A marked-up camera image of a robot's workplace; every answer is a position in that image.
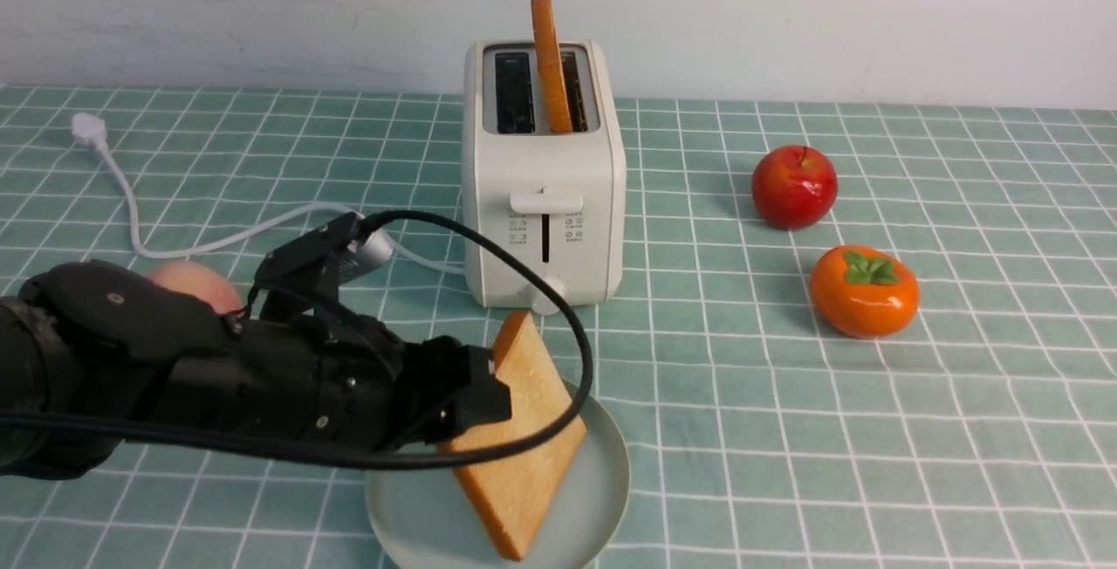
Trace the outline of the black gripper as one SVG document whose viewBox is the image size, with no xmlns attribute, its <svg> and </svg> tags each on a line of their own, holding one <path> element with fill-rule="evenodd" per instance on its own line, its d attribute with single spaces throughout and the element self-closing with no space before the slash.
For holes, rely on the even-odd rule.
<svg viewBox="0 0 1117 569">
<path fill-rule="evenodd" d="M 168 370 L 153 423 L 374 453 L 510 421 L 510 390 L 488 347 L 438 336 L 428 358 L 376 319 L 360 322 L 375 349 L 315 316 L 244 322 L 226 354 Z"/>
</svg>

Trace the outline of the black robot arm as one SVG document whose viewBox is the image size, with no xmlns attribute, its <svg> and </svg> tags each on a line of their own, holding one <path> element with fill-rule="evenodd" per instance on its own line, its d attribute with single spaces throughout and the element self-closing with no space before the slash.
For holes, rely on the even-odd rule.
<svg viewBox="0 0 1117 569">
<path fill-rule="evenodd" d="M 491 351 L 407 342 L 336 305 L 220 313 L 103 260 L 3 298 L 3 473 L 73 480 L 123 442 L 344 470 L 513 417 Z"/>
</svg>

